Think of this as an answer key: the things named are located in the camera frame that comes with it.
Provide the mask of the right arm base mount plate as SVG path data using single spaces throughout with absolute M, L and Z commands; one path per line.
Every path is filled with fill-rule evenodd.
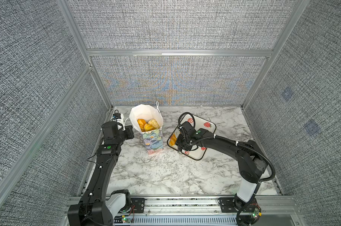
M 221 197 L 218 198 L 217 203 L 220 206 L 222 213 L 237 213 L 239 208 L 242 207 L 242 201 L 234 201 L 233 197 Z M 256 199 L 254 198 L 253 201 L 245 207 L 243 212 L 246 213 L 256 213 L 256 215 L 261 211 L 261 207 L 258 205 Z

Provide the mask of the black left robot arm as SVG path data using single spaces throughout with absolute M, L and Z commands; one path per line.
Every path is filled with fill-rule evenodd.
M 102 125 L 103 143 L 96 152 L 96 167 L 89 185 L 78 204 L 67 212 L 71 226 L 112 226 L 118 212 L 130 202 L 128 190 L 115 193 L 110 199 L 112 207 L 106 206 L 106 191 L 111 174 L 118 162 L 124 141 L 134 138 L 133 127 L 116 121 Z

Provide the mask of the floral white paper bag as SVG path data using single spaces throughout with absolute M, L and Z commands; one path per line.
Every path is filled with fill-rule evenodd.
M 156 101 L 156 108 L 144 104 L 133 107 L 129 119 L 133 128 L 141 134 L 145 149 L 149 155 L 163 150 L 164 119 L 158 101 Z

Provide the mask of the long fake bread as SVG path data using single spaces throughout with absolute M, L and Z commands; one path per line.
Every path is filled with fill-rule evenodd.
M 137 119 L 137 123 L 142 132 L 145 132 L 145 125 L 147 122 L 144 119 Z

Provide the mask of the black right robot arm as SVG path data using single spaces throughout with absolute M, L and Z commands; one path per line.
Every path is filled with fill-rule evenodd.
M 234 141 L 211 133 L 205 129 L 189 131 L 180 129 L 175 145 L 179 152 L 192 151 L 194 146 L 216 150 L 238 163 L 241 183 L 234 197 L 234 207 L 244 211 L 256 203 L 255 195 L 263 181 L 262 175 L 268 167 L 266 158 L 257 152 L 250 144 Z

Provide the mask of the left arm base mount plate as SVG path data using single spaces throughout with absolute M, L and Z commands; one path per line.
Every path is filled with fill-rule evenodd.
M 135 213 L 144 213 L 145 198 L 131 198 L 131 203 L 134 206 L 133 211 Z

